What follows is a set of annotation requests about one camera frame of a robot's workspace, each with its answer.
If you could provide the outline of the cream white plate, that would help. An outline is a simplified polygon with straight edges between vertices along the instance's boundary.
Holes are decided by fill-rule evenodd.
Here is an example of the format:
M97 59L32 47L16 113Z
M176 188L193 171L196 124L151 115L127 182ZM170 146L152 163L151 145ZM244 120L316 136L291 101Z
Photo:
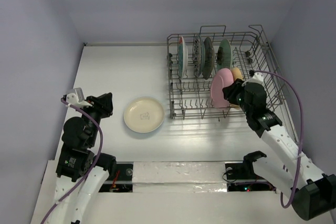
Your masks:
M165 118L162 103L152 97L140 97L131 101L124 110L126 126L136 133L150 133L158 129Z

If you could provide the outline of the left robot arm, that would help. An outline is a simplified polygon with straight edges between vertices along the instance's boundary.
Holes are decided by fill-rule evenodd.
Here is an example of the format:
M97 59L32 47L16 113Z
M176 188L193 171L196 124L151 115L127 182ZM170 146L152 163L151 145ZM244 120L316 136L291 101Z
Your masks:
M102 119L113 115L112 93L84 97L80 88L61 98L80 116L63 125L63 142L56 167L53 205L42 223L83 223L94 197L107 179L115 176L116 157L102 153Z

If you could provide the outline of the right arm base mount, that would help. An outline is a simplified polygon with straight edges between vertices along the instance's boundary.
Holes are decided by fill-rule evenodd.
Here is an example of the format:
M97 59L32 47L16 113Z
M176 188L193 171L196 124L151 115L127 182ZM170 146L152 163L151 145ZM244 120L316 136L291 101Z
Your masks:
M230 191L273 191L276 192L270 182L254 172L253 163L267 155L261 151L248 153L241 162L225 164L222 179L227 183Z

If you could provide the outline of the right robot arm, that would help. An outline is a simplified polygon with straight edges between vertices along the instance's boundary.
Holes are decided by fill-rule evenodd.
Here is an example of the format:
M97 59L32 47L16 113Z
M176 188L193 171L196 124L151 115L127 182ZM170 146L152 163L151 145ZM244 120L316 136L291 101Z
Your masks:
M282 121L266 105L266 91L259 82L237 79L223 88L224 99L240 106L249 127L278 156L283 163L279 168L263 152L244 156L241 171L248 178L264 178L287 197L296 214L308 221L335 209L335 175L319 169L291 139Z

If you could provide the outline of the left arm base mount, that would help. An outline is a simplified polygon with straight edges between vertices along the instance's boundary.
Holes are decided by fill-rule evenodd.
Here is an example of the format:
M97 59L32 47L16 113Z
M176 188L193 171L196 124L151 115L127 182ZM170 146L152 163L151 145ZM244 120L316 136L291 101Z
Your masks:
M133 162L117 163L114 174L100 187L100 193L131 193L133 192Z

